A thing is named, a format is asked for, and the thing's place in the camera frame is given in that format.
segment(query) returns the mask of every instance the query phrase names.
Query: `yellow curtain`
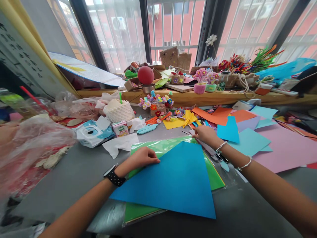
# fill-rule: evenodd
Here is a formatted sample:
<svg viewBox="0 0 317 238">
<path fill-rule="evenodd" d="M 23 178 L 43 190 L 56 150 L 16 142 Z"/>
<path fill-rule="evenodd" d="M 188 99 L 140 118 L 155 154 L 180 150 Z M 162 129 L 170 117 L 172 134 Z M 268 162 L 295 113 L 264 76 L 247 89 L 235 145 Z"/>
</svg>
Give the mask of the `yellow curtain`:
<svg viewBox="0 0 317 238">
<path fill-rule="evenodd" d="M 27 14 L 20 0 L 0 0 L 0 9 L 20 33 L 20 35 L 24 38 L 26 43 L 29 44 L 32 50 L 39 56 L 39 58 L 66 88 L 66 90 L 73 93 L 77 97 L 80 97 L 71 83 L 65 78 L 65 76 L 59 71 L 59 69 L 50 59 L 39 33 L 34 27 L 33 22 L 29 18 L 29 15 Z"/>
</svg>

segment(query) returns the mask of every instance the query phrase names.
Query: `bangle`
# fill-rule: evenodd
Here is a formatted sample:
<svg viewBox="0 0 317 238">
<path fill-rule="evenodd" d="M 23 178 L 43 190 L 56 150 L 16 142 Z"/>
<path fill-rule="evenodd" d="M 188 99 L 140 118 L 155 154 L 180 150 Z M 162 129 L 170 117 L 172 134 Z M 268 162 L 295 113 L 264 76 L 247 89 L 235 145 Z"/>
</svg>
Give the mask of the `bangle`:
<svg viewBox="0 0 317 238">
<path fill-rule="evenodd" d="M 225 145 L 225 144 L 227 144 L 228 142 L 223 142 L 219 147 L 218 147 L 218 149 L 216 149 L 216 154 L 218 154 L 218 153 L 221 153 L 221 151 L 220 151 L 220 149 Z"/>
<path fill-rule="evenodd" d="M 241 169 L 243 169 L 243 168 L 249 166 L 253 159 L 252 159 L 251 156 L 248 156 L 248 157 L 250 158 L 250 161 L 249 161 L 245 166 L 242 166 L 242 167 L 240 167 L 240 168 L 235 168 L 235 169 L 237 169 L 237 170 L 239 170 L 239 171 L 242 171 Z"/>
</svg>

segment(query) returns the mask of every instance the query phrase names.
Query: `wooden shelf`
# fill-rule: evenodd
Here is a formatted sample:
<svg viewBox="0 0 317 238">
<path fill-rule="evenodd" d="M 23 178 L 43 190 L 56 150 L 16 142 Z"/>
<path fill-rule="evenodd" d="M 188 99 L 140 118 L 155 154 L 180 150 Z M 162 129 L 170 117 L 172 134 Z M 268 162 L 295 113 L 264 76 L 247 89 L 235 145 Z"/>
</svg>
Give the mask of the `wooden shelf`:
<svg viewBox="0 0 317 238">
<path fill-rule="evenodd" d="M 100 97 L 102 93 L 112 94 L 117 89 L 100 89 L 100 90 L 90 90 L 90 89 L 82 89 L 78 91 L 78 94 L 83 98 L 88 97 Z M 156 94 L 160 94 L 160 96 L 167 95 L 170 90 L 161 89 L 156 90 Z M 244 94 L 230 93 L 230 92 L 222 92 L 222 93 L 204 93 L 204 94 L 196 94 L 193 91 L 181 93 L 178 91 L 172 90 L 173 95 L 171 98 L 174 101 L 174 107 L 189 107 L 194 104 L 198 106 L 211 106 L 211 105 L 219 105 L 219 104 L 232 104 L 237 102 L 238 100 L 247 101 Z M 140 98 L 144 98 L 146 95 L 143 94 L 142 89 L 135 90 L 132 92 L 123 92 L 122 99 L 127 100 L 133 103 L 139 103 Z M 287 96 L 284 94 L 273 93 L 270 92 L 265 96 L 256 95 L 255 98 L 259 98 L 262 100 L 262 104 L 266 105 L 285 105 L 285 104 L 307 104 L 307 105 L 317 105 L 317 95 L 315 94 L 305 94 L 305 97 L 298 98 L 297 96 Z"/>
</svg>

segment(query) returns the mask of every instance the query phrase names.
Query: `paper bag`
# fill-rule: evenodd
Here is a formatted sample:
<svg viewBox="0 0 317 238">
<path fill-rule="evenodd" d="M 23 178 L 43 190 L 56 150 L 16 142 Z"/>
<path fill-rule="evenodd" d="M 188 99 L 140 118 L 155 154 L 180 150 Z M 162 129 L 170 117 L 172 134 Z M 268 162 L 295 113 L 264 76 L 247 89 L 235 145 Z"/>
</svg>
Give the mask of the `paper bag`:
<svg viewBox="0 0 317 238">
<path fill-rule="evenodd" d="M 189 53 L 181 53 L 178 57 L 178 67 L 182 73 L 189 73 L 190 65 L 192 60 L 192 54 Z"/>
<path fill-rule="evenodd" d="M 170 65 L 178 67 L 178 49 L 173 47 L 159 53 L 162 64 L 165 65 L 166 69 L 169 69 Z"/>
</svg>

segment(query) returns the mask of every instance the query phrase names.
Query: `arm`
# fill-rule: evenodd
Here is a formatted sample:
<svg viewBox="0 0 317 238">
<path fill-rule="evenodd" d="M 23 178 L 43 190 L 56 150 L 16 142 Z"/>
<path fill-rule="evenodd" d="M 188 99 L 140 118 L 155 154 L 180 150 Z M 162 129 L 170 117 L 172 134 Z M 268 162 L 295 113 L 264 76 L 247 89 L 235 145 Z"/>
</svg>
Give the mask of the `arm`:
<svg viewBox="0 0 317 238">
<path fill-rule="evenodd" d="M 132 170 L 159 162 L 153 150 L 142 147 L 119 165 L 115 173 L 123 178 Z M 108 178 L 102 180 L 52 223 L 39 238 L 80 237 L 115 189 L 116 186 Z"/>
<path fill-rule="evenodd" d="M 224 141 L 211 127 L 196 127 L 193 138 L 200 139 L 216 150 Z M 250 159 L 230 145 L 221 148 L 222 154 L 235 168 L 246 165 Z M 317 204 L 284 179 L 256 161 L 242 169 L 250 184 L 287 219 L 303 236 L 317 236 Z"/>
</svg>

